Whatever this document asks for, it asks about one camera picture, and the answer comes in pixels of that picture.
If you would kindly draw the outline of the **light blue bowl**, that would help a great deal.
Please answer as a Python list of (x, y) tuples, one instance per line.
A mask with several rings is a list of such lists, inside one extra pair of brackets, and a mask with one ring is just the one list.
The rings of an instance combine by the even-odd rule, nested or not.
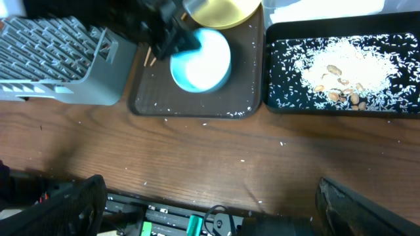
[(190, 93), (212, 92), (221, 88), (232, 70), (232, 53), (226, 37), (219, 31), (194, 31), (201, 48), (171, 57), (169, 69), (179, 88)]

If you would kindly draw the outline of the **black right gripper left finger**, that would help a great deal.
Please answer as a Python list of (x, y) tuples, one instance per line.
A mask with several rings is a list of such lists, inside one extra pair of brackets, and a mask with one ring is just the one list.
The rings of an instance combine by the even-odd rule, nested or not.
[(1, 220), (1, 235), (97, 235), (107, 200), (101, 175)]

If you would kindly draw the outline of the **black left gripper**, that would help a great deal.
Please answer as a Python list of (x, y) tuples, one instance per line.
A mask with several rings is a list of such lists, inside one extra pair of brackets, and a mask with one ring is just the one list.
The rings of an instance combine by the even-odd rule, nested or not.
[(140, 34), (145, 37), (158, 60), (201, 48), (194, 32), (179, 16), (182, 12), (189, 13), (189, 6), (196, 10), (202, 5), (201, 1), (162, 0), (138, 3), (142, 7)]

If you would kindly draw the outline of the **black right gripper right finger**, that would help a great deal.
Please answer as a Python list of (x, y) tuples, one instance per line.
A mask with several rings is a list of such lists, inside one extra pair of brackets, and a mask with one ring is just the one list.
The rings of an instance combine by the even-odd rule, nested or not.
[(325, 235), (419, 236), (419, 226), (330, 178), (321, 178), (316, 209)]

